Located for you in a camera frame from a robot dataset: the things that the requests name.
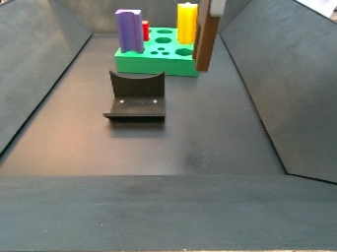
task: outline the green pegboard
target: green pegboard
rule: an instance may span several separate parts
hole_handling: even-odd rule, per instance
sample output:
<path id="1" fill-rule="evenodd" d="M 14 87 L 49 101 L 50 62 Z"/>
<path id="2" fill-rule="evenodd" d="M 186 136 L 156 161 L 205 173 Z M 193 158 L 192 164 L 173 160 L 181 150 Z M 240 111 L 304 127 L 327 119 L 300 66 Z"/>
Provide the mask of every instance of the green pegboard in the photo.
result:
<path id="1" fill-rule="evenodd" d="M 122 53 L 120 49 L 116 58 L 121 73 L 158 74 L 198 77 L 193 59 L 194 45 L 180 44 L 177 29 L 152 28 L 150 41 L 144 43 L 145 51 Z"/>

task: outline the purple peg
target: purple peg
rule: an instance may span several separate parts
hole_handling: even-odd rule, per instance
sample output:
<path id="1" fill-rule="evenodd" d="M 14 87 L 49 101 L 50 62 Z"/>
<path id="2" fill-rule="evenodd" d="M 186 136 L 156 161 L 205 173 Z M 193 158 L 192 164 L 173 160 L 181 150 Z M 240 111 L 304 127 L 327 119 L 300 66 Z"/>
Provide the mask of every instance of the purple peg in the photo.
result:
<path id="1" fill-rule="evenodd" d="M 144 34 L 142 34 L 142 14 L 141 10 L 118 10 L 120 35 L 122 52 L 137 51 L 144 53 Z"/>

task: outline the yellow peg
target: yellow peg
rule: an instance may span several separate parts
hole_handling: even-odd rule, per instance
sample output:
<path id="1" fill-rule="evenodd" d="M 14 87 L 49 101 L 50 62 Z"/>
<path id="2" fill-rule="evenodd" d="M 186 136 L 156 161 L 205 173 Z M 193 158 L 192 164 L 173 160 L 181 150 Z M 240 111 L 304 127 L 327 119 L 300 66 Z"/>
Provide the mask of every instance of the yellow peg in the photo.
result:
<path id="1" fill-rule="evenodd" d="M 192 44 L 196 40 L 198 4 L 178 4 L 178 41 Z"/>

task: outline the gray wall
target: gray wall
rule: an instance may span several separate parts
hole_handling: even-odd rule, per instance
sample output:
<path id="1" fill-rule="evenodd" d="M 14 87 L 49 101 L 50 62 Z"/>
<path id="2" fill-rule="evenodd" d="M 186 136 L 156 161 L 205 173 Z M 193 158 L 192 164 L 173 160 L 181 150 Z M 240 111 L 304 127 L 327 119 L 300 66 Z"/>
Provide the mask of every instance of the gray wall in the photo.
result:
<path id="1" fill-rule="evenodd" d="M 224 13 L 224 17 L 221 18 L 220 27 L 218 27 L 221 31 L 228 27 L 228 25 L 235 20 L 235 18 L 241 13 L 241 11 L 245 9 L 251 1 L 252 0 L 228 0 L 226 1 L 225 13 Z"/>
<path id="2" fill-rule="evenodd" d="M 41 104 L 91 32 L 54 0 L 0 7 L 0 153 Z"/>
<path id="3" fill-rule="evenodd" d="M 253 0 L 221 35 L 288 172 L 337 182 L 337 24 Z"/>
<path id="4" fill-rule="evenodd" d="M 118 9 L 140 9 L 154 27 L 177 27 L 177 4 L 184 0 L 59 0 L 94 33 L 117 33 Z"/>

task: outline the black bracket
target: black bracket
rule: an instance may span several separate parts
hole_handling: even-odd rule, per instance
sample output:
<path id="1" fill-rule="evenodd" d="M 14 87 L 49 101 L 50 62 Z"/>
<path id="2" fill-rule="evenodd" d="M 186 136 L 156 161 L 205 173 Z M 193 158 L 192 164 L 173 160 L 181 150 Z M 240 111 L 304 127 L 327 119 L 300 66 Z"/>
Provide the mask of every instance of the black bracket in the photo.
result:
<path id="1" fill-rule="evenodd" d="M 148 118 L 164 119 L 165 108 L 165 72 L 150 78 L 126 78 L 113 71 L 111 82 L 116 99 L 110 113 L 113 119 Z"/>

